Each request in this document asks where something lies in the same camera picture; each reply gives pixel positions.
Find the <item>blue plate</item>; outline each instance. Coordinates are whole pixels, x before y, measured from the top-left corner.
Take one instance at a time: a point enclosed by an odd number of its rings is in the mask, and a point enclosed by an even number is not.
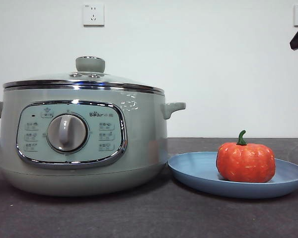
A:
[[[274,177],[265,183],[224,180],[216,168],[217,152],[192,152],[168,160],[174,177],[196,190],[236,198],[270,198],[298,189],[298,165],[276,159]]]

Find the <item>green stem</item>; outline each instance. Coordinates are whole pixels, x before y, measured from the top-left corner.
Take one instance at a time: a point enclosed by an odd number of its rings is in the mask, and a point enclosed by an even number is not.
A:
[[[237,145],[247,145],[245,140],[243,139],[243,135],[246,133],[246,130],[242,130],[238,135],[238,142]]]

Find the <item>decorative pumpkin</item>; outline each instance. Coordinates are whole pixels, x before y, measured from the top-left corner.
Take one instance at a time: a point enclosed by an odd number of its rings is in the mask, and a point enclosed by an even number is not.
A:
[[[241,131],[237,143],[220,146],[217,169],[223,178],[235,182],[267,182],[275,174],[275,155],[261,144],[246,144]]]

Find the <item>knob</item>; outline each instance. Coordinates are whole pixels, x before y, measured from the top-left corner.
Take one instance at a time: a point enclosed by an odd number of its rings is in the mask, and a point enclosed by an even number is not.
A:
[[[105,60],[95,56],[82,56],[76,59],[76,69],[85,72],[99,72],[105,71]]]
[[[47,138],[49,143],[58,151],[73,151],[85,142],[87,127],[83,120],[77,116],[60,115],[51,121]]]

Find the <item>dark countertop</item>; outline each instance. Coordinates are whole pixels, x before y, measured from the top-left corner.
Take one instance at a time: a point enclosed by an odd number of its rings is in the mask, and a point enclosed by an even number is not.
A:
[[[217,151],[235,139],[170,138],[170,155]],[[298,138],[247,138],[276,158],[298,164]],[[0,173],[0,238],[205,237],[298,238],[298,190],[270,199],[237,199],[195,191],[168,167],[127,191],[48,197],[18,190]]]

